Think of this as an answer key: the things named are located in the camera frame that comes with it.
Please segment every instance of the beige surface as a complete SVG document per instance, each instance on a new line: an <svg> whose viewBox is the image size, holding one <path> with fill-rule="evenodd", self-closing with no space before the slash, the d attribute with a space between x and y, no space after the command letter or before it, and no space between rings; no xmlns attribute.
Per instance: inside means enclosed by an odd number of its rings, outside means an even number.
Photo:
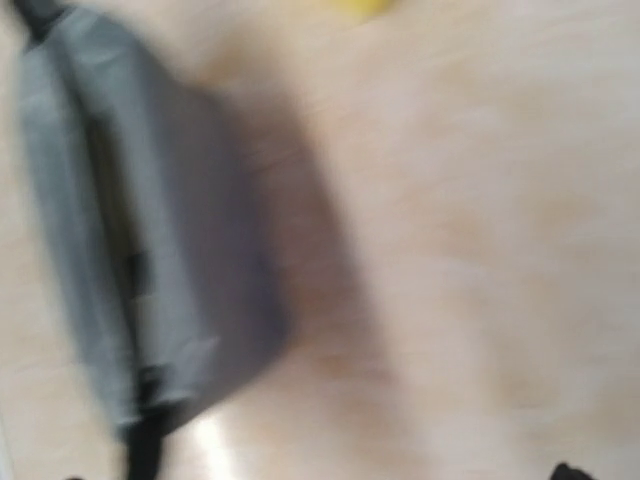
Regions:
<svg viewBox="0 0 640 480"><path fill-rule="evenodd" d="M166 478L640 469L640 4L104 2L234 99L297 335ZM0 61L0 411L16 480L115 479L59 328Z"/></svg>

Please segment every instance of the beige tile floor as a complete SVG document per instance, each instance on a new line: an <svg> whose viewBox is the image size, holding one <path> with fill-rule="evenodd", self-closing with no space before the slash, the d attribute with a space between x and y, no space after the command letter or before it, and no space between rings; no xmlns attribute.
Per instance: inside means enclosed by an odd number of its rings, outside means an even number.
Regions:
<svg viewBox="0 0 640 480"><path fill-rule="evenodd" d="M97 3L236 105L297 331L165 478L636 478L639 3ZM0 474L115 479L10 121L18 45L0 30Z"/></svg>

